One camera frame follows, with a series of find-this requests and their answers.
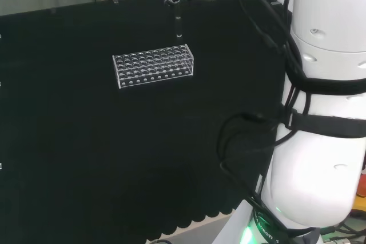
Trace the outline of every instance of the hole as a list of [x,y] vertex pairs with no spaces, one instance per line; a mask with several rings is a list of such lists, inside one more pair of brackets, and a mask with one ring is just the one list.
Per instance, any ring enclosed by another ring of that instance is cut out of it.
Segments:
[[358,67],[361,69],[366,69],[366,61],[359,63]]
[[347,165],[346,164],[338,164],[338,165],[334,165],[334,169],[336,170],[346,170],[347,169]]
[[323,39],[325,37],[325,32],[318,29],[311,29],[310,33],[317,39]]
[[303,58],[308,62],[317,62],[317,59],[309,54],[303,54]]

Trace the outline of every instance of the cable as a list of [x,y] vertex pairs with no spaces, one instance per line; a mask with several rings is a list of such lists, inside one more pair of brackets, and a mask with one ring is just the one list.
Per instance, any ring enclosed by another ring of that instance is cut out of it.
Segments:
[[[255,23],[254,19],[247,12],[247,10],[245,9],[244,4],[242,3],[242,1],[241,0],[238,0],[238,1],[239,1],[239,4],[240,4],[240,7],[241,7],[242,11],[249,18],[250,22],[256,28],[258,33],[263,37],[268,37],[268,36],[266,36],[266,34],[264,32],[261,31],[261,29]],[[275,18],[276,22],[280,25],[282,31],[285,33],[287,41],[286,41],[286,44],[284,45],[284,49],[285,49],[286,52],[288,52],[287,53],[288,62],[294,63],[296,68],[298,68],[299,71],[302,71],[302,60],[301,60],[300,51],[297,48],[296,43],[293,40],[293,38],[292,38],[292,36],[290,35],[290,32],[289,32],[288,5],[289,5],[290,0],[285,0],[285,2],[284,2],[284,7],[285,7],[284,23],[281,22],[281,20],[279,19],[279,16],[276,14],[276,12],[272,9],[272,7],[270,7],[270,5],[265,0],[261,0],[261,1],[265,2],[265,6],[268,8],[270,13]],[[293,109],[293,107],[295,105],[295,102],[296,102],[296,99],[299,96],[299,93],[300,93],[299,89],[296,89],[294,86],[291,86],[290,92],[288,94],[288,97],[287,97],[287,100],[286,100],[286,103],[285,103],[285,106],[284,106],[284,115],[286,115],[286,117],[288,117],[289,119],[291,118],[291,110]],[[305,95],[305,106],[304,106],[304,111],[303,111],[304,115],[308,114],[309,109],[310,109],[310,105],[311,105],[311,94],[306,93],[306,95]],[[262,147],[262,148],[251,149],[251,150],[245,150],[244,153],[241,154],[238,157],[227,158],[226,157],[226,151],[227,151],[227,148],[228,148],[228,145],[230,144],[230,142],[234,138],[238,137],[239,135],[241,135],[245,132],[238,129],[238,130],[234,131],[233,133],[224,135],[224,130],[227,127],[227,125],[229,124],[230,121],[232,121],[234,119],[237,119],[239,117],[241,117],[241,118],[243,118],[247,121],[252,121],[252,122],[255,122],[254,118],[256,118],[256,119],[259,118],[258,115],[245,114],[245,116],[244,116],[244,113],[241,113],[241,114],[233,115],[233,116],[229,117],[227,120],[225,120],[225,122],[222,124],[222,126],[220,128],[218,139],[217,139],[217,144],[216,144],[216,154],[217,154],[218,159],[220,160],[220,169],[235,184],[240,186],[240,190],[243,192],[244,199],[251,206],[253,206],[253,208],[255,210],[257,210],[258,212],[261,212],[261,213],[265,214],[266,216],[268,216],[271,221],[274,221],[274,223],[277,225],[277,227],[280,230],[287,231],[287,228],[282,224],[282,222],[279,221],[276,218],[276,216],[274,216],[272,214],[272,212],[269,211],[265,207],[263,201],[260,198],[260,195],[255,193],[245,182],[239,180],[238,176],[228,166],[228,162],[229,161],[234,161],[234,160],[238,161],[238,160],[240,160],[244,157],[247,157],[248,154],[259,153],[259,152],[263,152],[264,150],[274,149],[275,147],[283,144],[284,142],[286,142],[290,138],[292,138],[297,133],[297,131],[296,130],[291,131],[286,136],[280,138],[279,140],[275,141],[274,143],[272,143],[269,146],[265,146],[265,147]],[[269,129],[269,131],[271,131],[275,127],[277,127],[282,121],[281,121],[280,118],[264,119],[264,118],[261,117],[260,122],[262,122],[264,124],[266,124],[266,122],[267,122],[267,124],[272,125],[272,127]]]
[[158,244],[158,243],[172,244],[169,240],[165,240],[165,239],[158,239],[158,240],[151,242],[150,244]]
[[288,29],[291,28],[290,21],[289,21],[289,15],[288,15],[288,5],[290,3],[290,0],[284,1],[284,19],[285,19],[285,25]]

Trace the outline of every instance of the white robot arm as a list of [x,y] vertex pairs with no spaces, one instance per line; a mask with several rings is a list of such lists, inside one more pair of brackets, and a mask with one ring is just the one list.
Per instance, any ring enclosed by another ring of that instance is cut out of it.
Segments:
[[[294,73],[287,71],[290,74],[285,80],[283,104],[292,94],[292,85],[302,85],[302,89],[298,89],[287,125],[279,125],[277,140],[296,126],[296,111],[303,112],[306,93],[302,90],[312,94],[309,116],[345,118],[328,130],[332,134],[321,134],[322,129],[300,129],[274,150],[261,200],[272,217],[287,229],[309,236],[290,237],[297,243],[322,243],[319,230],[308,228],[341,222],[353,205],[366,151],[366,134],[345,138],[343,133],[357,128],[353,123],[356,121],[363,123],[360,128],[365,129],[366,88],[359,88],[360,79],[366,78],[365,19],[366,0],[294,0],[291,36],[308,81],[297,81]],[[335,81],[334,88],[333,82],[327,82],[329,79]],[[318,87],[323,92],[309,92]],[[254,211],[249,226],[256,243],[280,243],[266,230],[265,223]]]

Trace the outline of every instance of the black cloth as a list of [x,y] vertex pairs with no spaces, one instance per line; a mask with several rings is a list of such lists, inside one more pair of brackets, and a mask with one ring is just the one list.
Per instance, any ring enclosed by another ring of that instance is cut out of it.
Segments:
[[[218,130],[234,113],[278,112],[283,60],[237,0],[186,1],[181,41],[173,14],[120,0],[0,17],[0,243],[141,244],[241,202]],[[183,43],[192,78],[118,89],[112,55]],[[245,126],[230,154],[274,139]],[[270,156],[233,169],[255,186]]]

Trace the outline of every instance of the white robot link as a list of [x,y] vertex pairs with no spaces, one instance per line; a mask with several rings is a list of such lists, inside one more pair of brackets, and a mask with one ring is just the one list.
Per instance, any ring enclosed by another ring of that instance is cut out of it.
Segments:
[[287,75],[264,184],[247,190],[251,236],[321,244],[352,209],[366,151],[366,0],[294,0],[291,30],[259,1],[286,37]]

